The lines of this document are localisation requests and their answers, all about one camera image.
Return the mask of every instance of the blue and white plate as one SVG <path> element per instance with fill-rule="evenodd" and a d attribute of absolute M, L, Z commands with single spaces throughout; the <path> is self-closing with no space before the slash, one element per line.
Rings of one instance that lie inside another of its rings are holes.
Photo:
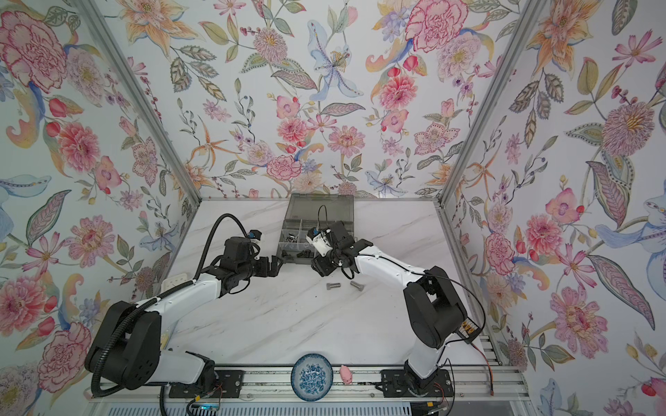
<path fill-rule="evenodd" d="M 317 401 L 333 385 L 333 367 L 319 354 L 306 354 L 292 368 L 292 389 L 305 401 Z"/>

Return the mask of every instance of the metal corner post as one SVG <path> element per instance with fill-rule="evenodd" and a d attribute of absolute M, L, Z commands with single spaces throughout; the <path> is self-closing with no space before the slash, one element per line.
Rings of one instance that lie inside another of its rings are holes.
<path fill-rule="evenodd" d="M 517 63 L 521 52 L 524 50 L 527 39 L 532 32 L 532 29 L 537 23 L 537 18 L 541 13 L 541 10 L 544 8 L 545 4 L 549 3 L 547 0 L 526 0 L 524 3 L 523 13 L 518 18 L 518 22 L 515 26 L 515 31 L 511 36 L 509 45 L 506 48 L 506 53 L 504 60 L 499 67 L 499 70 L 496 72 L 493 81 L 490 84 L 488 93 L 484 98 L 481 108 L 479 109 L 479 115 L 476 117 L 472 123 L 472 128 L 470 129 L 470 134 L 465 141 L 465 144 L 460 152 L 460 157 L 454 165 L 453 172 L 446 181 L 446 185 L 438 194 L 438 202 L 441 207 L 444 207 L 448 198 L 454 193 L 460 178 L 462 177 L 463 172 L 465 171 L 465 166 L 467 165 L 476 144 L 479 141 L 479 137 L 486 127 L 488 120 L 493 116 L 493 111 L 495 106 L 500 99 L 500 95 L 504 90 L 504 87 L 509 83 L 509 77 L 511 72 Z"/>
<path fill-rule="evenodd" d="M 74 6 L 79 10 L 79 15 L 83 21 L 87 23 L 89 31 L 97 42 L 97 47 L 100 48 L 108 58 L 109 63 L 118 75 L 118 78 L 122 81 L 125 88 L 127 88 L 130 99 L 135 104 L 137 114 L 146 122 L 146 124 L 148 124 L 148 128 L 152 133 L 152 136 L 155 138 L 164 159 L 171 165 L 176 179 L 180 182 L 180 187 L 198 207 L 201 202 L 201 195 L 194 187 L 190 175 L 180 162 L 176 150 L 168 139 L 166 130 L 157 118 L 153 108 L 148 103 L 148 99 L 137 83 L 137 79 L 134 76 L 132 69 L 129 67 L 127 60 L 113 37 L 102 13 L 97 8 L 95 0 L 73 0 L 73 2 Z"/>

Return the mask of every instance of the wall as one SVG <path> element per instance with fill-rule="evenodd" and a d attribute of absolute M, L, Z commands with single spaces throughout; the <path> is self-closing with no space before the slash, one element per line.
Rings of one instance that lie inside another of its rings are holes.
<path fill-rule="evenodd" d="M 79 414 L 108 307 L 159 288 L 192 217 L 75 9 L 0 4 L 0 414 Z"/>
<path fill-rule="evenodd" d="M 205 198 L 434 196 L 520 10 L 519 0 L 97 5 Z"/>
<path fill-rule="evenodd" d="M 546 416 L 666 415 L 662 22 L 660 0 L 550 1 L 447 202 Z"/>

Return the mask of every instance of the white table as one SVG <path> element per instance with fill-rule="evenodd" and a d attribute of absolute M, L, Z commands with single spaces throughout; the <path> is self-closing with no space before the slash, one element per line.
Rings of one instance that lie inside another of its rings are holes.
<path fill-rule="evenodd" d="M 263 256 L 275 254 L 287 205 L 287 201 L 203 202 L 170 276 L 194 275 L 208 233 L 225 212 L 237 216 L 246 230 L 263 233 Z M 206 265 L 224 251 L 227 238 L 237 235 L 237 225 L 223 220 Z M 409 264 L 439 266 L 451 279 L 460 280 L 432 201 L 357 201 L 354 236 Z M 321 353 L 334 365 L 403 364 L 416 336 L 402 292 L 368 276 L 357 275 L 356 281 L 366 285 L 362 292 L 340 271 L 321 278 L 310 266 L 285 264 L 279 276 L 252 278 L 250 288 L 241 294 L 224 296 L 183 317 L 168 346 L 235 365 L 292 365 L 310 352 Z M 327 282 L 342 287 L 327 291 Z M 469 311 L 464 290 L 455 286 Z M 478 339 L 474 343 L 483 350 Z M 454 365 L 486 364 L 464 342 L 451 344 L 444 357 Z"/>

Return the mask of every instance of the black mounting plate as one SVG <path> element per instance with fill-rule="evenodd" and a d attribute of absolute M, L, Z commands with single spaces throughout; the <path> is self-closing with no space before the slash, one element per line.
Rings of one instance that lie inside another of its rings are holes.
<path fill-rule="evenodd" d="M 220 380 L 222 380 L 222 391 L 217 389 L 211 396 L 211 399 L 238 399 L 240 389 L 243 387 L 243 370 L 215 370 Z M 170 399 L 193 399 L 198 392 L 188 389 L 187 384 L 175 383 L 169 389 Z"/>
<path fill-rule="evenodd" d="M 435 378 L 426 386 L 426 392 L 419 396 L 412 394 L 408 389 L 405 370 L 403 369 L 382 370 L 382 382 L 380 385 L 384 390 L 384 397 L 441 397 L 442 391 L 435 387 L 435 383 L 444 389 L 444 397 L 454 396 L 449 372 L 445 369 L 437 370 Z"/>

